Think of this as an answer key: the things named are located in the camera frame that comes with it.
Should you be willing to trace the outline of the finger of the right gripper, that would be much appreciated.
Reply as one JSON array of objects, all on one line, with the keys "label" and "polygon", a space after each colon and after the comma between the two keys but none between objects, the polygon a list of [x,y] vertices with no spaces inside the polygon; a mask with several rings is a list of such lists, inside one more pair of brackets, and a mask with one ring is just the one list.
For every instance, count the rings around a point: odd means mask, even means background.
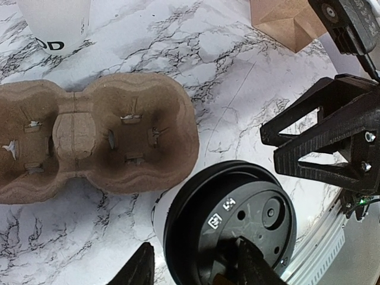
[{"label": "finger of the right gripper", "polygon": [[261,142],[279,147],[295,137],[281,134],[286,128],[314,113],[319,123],[359,95],[379,87],[379,83],[350,74],[323,77],[307,89],[294,103],[260,127]]}]

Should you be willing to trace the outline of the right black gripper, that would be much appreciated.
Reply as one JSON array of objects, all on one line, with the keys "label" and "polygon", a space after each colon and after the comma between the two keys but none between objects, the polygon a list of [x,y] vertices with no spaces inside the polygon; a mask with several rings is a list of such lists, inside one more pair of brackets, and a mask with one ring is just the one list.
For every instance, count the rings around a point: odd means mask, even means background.
[{"label": "right black gripper", "polygon": [[[339,195],[341,212],[347,219],[354,215],[357,221],[363,221],[370,205],[379,202],[379,141],[369,142],[365,134],[366,131],[360,130],[322,133],[308,130],[275,150],[275,171],[344,188]],[[344,146],[349,150],[347,163],[318,164],[300,160],[311,152],[340,152]]]}]

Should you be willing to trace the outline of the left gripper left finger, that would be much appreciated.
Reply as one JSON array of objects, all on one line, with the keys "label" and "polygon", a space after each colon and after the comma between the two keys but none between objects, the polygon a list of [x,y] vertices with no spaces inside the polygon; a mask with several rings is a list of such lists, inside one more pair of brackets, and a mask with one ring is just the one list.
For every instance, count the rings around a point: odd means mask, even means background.
[{"label": "left gripper left finger", "polygon": [[154,247],[144,242],[107,285],[153,285]]}]

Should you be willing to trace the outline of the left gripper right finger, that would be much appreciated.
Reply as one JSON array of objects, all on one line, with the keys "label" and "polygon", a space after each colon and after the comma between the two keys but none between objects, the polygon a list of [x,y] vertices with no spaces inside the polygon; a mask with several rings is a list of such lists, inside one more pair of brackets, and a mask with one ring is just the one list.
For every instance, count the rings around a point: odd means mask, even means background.
[{"label": "left gripper right finger", "polygon": [[261,250],[247,238],[238,238],[237,283],[244,285],[286,285],[265,261]]}]

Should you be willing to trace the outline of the black plastic cup lid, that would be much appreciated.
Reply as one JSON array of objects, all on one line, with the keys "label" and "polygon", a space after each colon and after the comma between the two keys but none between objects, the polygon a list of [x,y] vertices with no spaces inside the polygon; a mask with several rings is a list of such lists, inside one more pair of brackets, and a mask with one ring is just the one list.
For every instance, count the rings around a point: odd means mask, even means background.
[{"label": "black plastic cup lid", "polygon": [[238,281],[241,241],[278,275],[296,241],[293,203],[267,169],[242,160],[198,172],[175,195],[163,229],[163,249],[176,284],[210,284],[217,274]]}]

